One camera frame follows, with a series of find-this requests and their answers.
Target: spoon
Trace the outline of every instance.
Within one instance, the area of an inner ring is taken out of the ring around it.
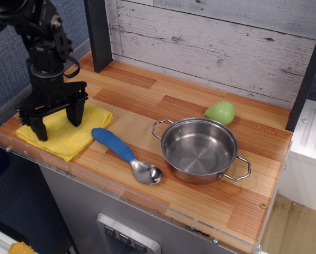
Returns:
[[[99,143],[114,151],[120,158],[129,162],[133,168],[136,179],[143,184],[156,184],[161,181],[161,170],[151,163],[135,158],[132,150],[111,131],[104,128],[92,129],[92,136]]]

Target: yellow cloth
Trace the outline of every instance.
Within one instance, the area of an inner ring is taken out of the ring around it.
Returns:
[[[8,254],[35,254],[35,252],[24,242],[16,242],[11,245]]]
[[[20,127],[16,134],[27,143],[69,162],[93,141],[92,129],[106,127],[112,118],[111,112],[86,102],[83,120],[78,127],[67,119],[66,110],[61,110],[43,118],[47,141],[39,140],[27,125]]]

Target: black frame post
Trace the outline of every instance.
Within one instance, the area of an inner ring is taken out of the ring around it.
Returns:
[[[112,59],[105,0],[84,0],[94,71],[100,72]]]
[[[299,120],[302,108],[304,108],[308,93],[316,75],[316,44],[308,64],[305,76],[302,80],[301,87],[296,96],[290,117],[288,118],[286,130],[294,131]]]

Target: pot handle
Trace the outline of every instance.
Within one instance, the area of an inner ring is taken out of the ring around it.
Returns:
[[[227,175],[225,173],[220,173],[221,175],[226,176],[227,178],[230,178],[231,180],[233,180],[235,182],[249,177],[251,175],[251,172],[252,172],[251,171],[251,163],[248,160],[246,160],[246,159],[244,159],[243,157],[240,157],[240,156],[237,156],[237,158],[240,159],[240,160],[243,160],[244,162],[246,162],[248,164],[248,173],[247,173],[247,175],[241,176],[239,178],[233,178],[233,177],[231,177],[231,176],[229,176],[229,175]]]
[[[156,125],[157,125],[158,123],[163,123],[163,122],[170,122],[171,124],[174,124],[174,122],[172,122],[170,119],[165,119],[165,120],[161,120],[161,121],[155,122],[155,123],[153,124],[152,134],[153,134],[154,136],[156,136],[158,139],[161,139],[161,137],[155,134]]]

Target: pot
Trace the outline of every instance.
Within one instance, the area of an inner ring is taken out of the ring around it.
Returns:
[[[155,134],[156,125],[171,123],[162,136]],[[238,141],[220,122],[192,117],[173,122],[169,119],[153,124],[152,134],[161,140],[162,155],[170,170],[179,179],[193,184],[206,184],[226,176],[240,181],[251,174],[251,163],[238,156]],[[239,178],[226,174],[238,158],[247,163],[248,173]]]

